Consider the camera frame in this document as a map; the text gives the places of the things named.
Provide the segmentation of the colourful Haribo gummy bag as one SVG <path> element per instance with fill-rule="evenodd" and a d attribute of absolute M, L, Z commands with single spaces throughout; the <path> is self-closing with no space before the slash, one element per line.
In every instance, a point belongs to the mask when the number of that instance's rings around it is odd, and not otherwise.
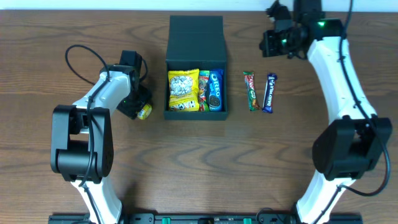
<path fill-rule="evenodd" d="M 207 91 L 207 84 L 210 77 L 209 70 L 200 70 L 199 77 L 198 77 L 198 102 L 199 102 L 199 111 L 206 112 L 209 111 L 208 103 L 206 102 L 206 91 Z"/>

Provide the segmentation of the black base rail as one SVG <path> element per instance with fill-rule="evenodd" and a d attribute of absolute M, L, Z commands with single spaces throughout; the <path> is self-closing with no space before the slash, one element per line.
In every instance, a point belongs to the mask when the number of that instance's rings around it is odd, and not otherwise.
<path fill-rule="evenodd" d="M 51 215 L 49 224 L 94 223 L 87 215 Z M 292 215 L 261 213 L 255 215 L 154 215 L 135 213 L 122 215 L 118 223 L 122 224 L 278 224 L 300 223 Z M 331 224 L 362 224 L 361 215 L 332 215 Z"/>

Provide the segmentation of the blue Dairy Milk bar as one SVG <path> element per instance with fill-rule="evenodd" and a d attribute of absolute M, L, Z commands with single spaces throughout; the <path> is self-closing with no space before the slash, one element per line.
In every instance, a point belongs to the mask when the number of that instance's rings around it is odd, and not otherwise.
<path fill-rule="evenodd" d="M 269 73 L 267 75 L 267 82 L 266 82 L 263 107 L 262 107 L 262 111 L 265 113 L 273 113 L 272 100 L 274 96 L 276 80 L 277 80 L 277 75 L 275 73 Z"/>

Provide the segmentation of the black open cardboard box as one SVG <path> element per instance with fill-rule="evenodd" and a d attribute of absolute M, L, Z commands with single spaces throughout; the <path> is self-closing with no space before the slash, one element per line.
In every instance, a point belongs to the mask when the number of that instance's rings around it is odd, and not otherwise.
<path fill-rule="evenodd" d="M 222 16 L 170 16 L 166 71 L 223 70 L 221 111 L 169 110 L 169 82 L 165 82 L 164 119 L 224 121 L 228 117 L 228 61 Z"/>

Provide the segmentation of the yellow snack bag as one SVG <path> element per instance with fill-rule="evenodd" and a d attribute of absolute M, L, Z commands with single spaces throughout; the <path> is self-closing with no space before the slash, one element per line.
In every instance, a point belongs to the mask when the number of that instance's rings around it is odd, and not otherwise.
<path fill-rule="evenodd" d="M 199 69 L 168 71 L 169 79 L 169 110 L 198 111 L 198 77 Z"/>

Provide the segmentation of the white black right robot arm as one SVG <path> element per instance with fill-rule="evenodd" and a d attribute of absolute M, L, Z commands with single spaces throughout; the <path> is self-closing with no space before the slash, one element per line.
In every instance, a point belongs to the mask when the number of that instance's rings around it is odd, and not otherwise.
<path fill-rule="evenodd" d="M 259 45 L 263 56 L 308 60 L 320 82 L 329 120 L 313 143 L 315 173 L 304 195 L 288 214 L 269 216 L 282 223 L 359 223 L 359 215 L 332 210 L 380 157 L 389 158 L 392 124 L 377 115 L 358 80 L 349 54 L 349 21 L 326 18 L 320 1 L 295 1 L 292 10 L 275 1 L 266 12 L 274 28 L 265 31 Z"/>

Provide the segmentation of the blue Oreo cookie pack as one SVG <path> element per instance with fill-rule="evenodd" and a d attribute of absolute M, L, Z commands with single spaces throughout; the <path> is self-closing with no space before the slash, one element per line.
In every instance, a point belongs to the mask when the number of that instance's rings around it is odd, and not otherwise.
<path fill-rule="evenodd" d="M 210 111 L 221 111 L 223 104 L 223 70 L 210 70 L 207 102 Z"/>

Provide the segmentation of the green red Milo bar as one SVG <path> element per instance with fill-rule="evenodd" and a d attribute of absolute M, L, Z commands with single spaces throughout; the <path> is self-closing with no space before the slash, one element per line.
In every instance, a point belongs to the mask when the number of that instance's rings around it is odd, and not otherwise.
<path fill-rule="evenodd" d="M 248 94 L 249 110 L 250 111 L 260 110 L 260 106 L 256 98 L 256 91 L 254 87 L 254 72 L 243 72 L 243 75 Z"/>

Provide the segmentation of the yellow candy canister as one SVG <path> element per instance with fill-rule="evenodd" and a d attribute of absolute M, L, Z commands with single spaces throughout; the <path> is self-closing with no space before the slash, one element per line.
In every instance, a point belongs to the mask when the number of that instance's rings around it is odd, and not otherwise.
<path fill-rule="evenodd" d="M 147 103 L 143 106 L 143 108 L 140 110 L 140 112 L 138 112 L 137 118 L 139 118 L 141 120 L 147 119 L 149 117 L 149 115 L 151 114 L 151 112 L 152 112 L 152 105 Z"/>

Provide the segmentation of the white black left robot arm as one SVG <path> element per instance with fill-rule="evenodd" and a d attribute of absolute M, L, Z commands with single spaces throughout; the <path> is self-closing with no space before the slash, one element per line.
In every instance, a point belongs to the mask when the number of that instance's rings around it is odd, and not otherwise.
<path fill-rule="evenodd" d="M 98 81 L 71 105 L 52 114 L 50 166 L 79 191 L 86 215 L 51 215 L 49 223 L 121 223 L 123 205 L 109 173 L 113 165 L 111 116 L 116 111 L 134 118 L 148 90 L 140 82 L 141 65 L 104 67 Z"/>

